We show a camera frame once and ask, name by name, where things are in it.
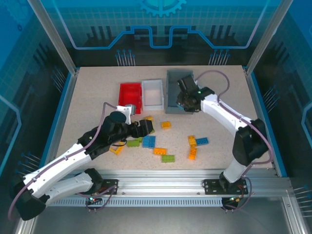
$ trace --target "beige table surface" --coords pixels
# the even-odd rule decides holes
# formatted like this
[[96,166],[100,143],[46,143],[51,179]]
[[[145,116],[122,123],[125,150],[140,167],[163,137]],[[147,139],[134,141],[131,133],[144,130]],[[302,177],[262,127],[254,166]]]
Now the beige table surface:
[[[241,114],[256,119],[254,105],[241,66],[133,66],[133,67],[81,67],[70,108],[58,148],[58,156],[71,147],[79,137],[99,124],[103,102],[118,105],[119,85],[122,82],[140,82],[144,79],[161,78],[166,93],[168,69],[193,70],[194,77],[206,70],[219,70],[230,78],[231,87],[222,100]],[[217,94],[226,88],[226,80],[220,74],[210,73],[200,81]],[[112,112],[107,107],[107,114]],[[145,116],[154,117],[156,147],[167,148],[167,154],[175,155],[175,163],[161,163],[161,156],[152,149],[124,147],[116,156],[107,152],[81,169],[94,167],[98,170],[165,170],[165,169],[223,169],[233,159],[234,137],[214,118],[203,112],[193,115],[168,115],[164,111],[142,112],[132,120]],[[160,123],[170,121],[172,128],[162,130]],[[189,160],[188,135],[207,137],[208,145],[198,146],[196,160]],[[266,153],[261,159],[267,160]]]

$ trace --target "metal post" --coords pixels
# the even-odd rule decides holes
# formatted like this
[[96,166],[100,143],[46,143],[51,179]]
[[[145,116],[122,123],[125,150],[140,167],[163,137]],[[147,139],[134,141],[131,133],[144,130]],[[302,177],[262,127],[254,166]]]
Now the metal post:
[[54,47],[56,48],[59,56],[65,63],[65,66],[67,67],[68,71],[74,75],[76,73],[76,66],[72,58],[70,57],[62,39],[60,38],[55,26],[53,25],[41,1],[40,0],[28,0],[28,3],[30,4],[33,11],[35,12],[45,32],[47,33]]
[[247,66],[246,72],[247,74],[251,74],[258,64],[262,54],[264,53],[265,49],[267,48],[271,38],[275,34],[277,28],[279,27],[281,21],[283,20],[285,14],[287,13],[290,5],[292,4],[293,0],[282,0],[279,6],[277,7],[267,29],[265,30],[259,44],[257,45],[256,49],[254,50],[253,55],[251,56]]

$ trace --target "enclosure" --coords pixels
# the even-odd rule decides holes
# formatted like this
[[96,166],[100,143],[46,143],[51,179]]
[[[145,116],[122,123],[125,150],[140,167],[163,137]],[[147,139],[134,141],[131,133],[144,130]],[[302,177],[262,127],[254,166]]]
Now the enclosure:
[[[0,0],[1,233],[311,233],[311,9],[304,0]],[[227,83],[216,70],[230,80],[222,100],[264,121],[273,148],[273,163],[247,173],[251,199],[233,214],[202,187],[231,163],[233,135],[176,105],[176,74],[212,71],[198,84],[219,94]],[[9,222],[12,176],[66,152],[98,125],[103,102],[120,105],[124,83],[143,87],[132,120],[152,116],[156,147],[175,162],[141,146],[109,151],[66,176],[96,168],[118,179],[104,210],[89,214],[72,195]],[[208,138],[195,160],[190,135]]]

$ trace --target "green lego brick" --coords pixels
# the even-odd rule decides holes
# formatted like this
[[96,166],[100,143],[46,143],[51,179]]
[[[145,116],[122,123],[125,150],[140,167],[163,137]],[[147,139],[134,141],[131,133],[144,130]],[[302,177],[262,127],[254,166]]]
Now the green lego brick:
[[129,140],[127,141],[128,147],[138,147],[140,146],[140,142],[138,140]]
[[161,156],[161,162],[175,162],[175,156],[174,155],[162,155]]

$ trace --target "blue lego brick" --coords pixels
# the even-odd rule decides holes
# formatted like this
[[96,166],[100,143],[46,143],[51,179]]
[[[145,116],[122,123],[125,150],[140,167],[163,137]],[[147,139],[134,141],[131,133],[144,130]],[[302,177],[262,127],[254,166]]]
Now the blue lego brick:
[[206,138],[206,137],[196,139],[197,145],[207,145],[208,143],[209,143],[208,138]]
[[148,142],[148,148],[155,148],[155,141],[156,136],[150,136],[149,142]]
[[149,142],[150,142],[150,136],[143,137],[142,147],[143,148],[148,148],[149,147]]

